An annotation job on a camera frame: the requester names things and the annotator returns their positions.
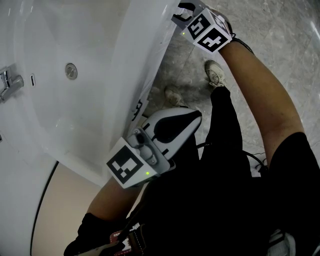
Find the shoe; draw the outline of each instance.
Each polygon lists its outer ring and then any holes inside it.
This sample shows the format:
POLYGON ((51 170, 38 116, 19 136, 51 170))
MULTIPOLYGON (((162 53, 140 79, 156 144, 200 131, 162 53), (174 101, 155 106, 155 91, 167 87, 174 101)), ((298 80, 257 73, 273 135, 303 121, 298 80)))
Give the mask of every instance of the shoe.
POLYGON ((164 89, 164 94, 166 100, 173 106, 173 107, 186 107, 186 103, 184 102, 181 93, 179 92, 178 88, 175 86, 167 86, 164 89))
POLYGON ((204 65, 205 73, 209 78, 209 84, 213 88, 226 87, 226 75, 221 66, 214 60, 208 60, 204 65))

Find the black shirt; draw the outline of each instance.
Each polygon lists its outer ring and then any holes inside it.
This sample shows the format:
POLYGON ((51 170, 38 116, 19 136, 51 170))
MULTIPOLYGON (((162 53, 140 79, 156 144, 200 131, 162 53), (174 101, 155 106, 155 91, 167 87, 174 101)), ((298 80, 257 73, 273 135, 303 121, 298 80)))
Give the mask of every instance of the black shirt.
MULTIPOLYGON (((143 255, 266 255, 276 229, 294 237, 297 256, 313 255, 320 244, 320 169, 306 135, 282 142, 265 178, 228 175, 244 165, 217 153, 210 165, 189 162, 151 182, 131 214, 144 224, 143 255)), ((64 255, 108 243, 126 223, 86 214, 64 255)))

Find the overflow drain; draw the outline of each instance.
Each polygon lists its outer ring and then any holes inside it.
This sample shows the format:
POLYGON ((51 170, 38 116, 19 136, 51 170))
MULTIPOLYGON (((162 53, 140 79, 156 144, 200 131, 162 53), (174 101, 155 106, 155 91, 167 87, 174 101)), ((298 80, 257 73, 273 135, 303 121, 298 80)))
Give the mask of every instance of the overflow drain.
POLYGON ((78 76, 78 71, 75 65, 73 65, 72 63, 69 63, 65 66, 65 75, 67 78, 69 78, 70 80, 75 80, 78 76))

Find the person's arm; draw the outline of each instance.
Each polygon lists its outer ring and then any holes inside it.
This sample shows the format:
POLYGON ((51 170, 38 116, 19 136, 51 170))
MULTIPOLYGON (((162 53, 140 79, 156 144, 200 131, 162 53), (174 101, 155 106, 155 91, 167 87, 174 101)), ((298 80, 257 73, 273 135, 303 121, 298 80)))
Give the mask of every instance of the person's arm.
POLYGON ((112 177, 95 196, 87 213, 104 221, 124 220, 141 189, 141 186, 123 189, 112 177))
POLYGON ((270 165, 276 149, 288 136, 304 133, 298 112, 278 79, 243 45, 231 42, 220 53, 258 124, 270 165))

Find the chrome faucet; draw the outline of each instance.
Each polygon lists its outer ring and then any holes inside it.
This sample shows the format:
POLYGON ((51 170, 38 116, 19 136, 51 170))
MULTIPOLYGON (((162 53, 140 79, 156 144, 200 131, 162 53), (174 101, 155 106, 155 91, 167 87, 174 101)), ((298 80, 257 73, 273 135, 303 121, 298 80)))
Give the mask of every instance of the chrome faucet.
POLYGON ((0 77, 4 84, 4 89, 0 92, 0 103, 5 103, 12 94, 24 86, 24 80, 20 75, 16 76, 13 80, 10 67, 0 69, 0 77))

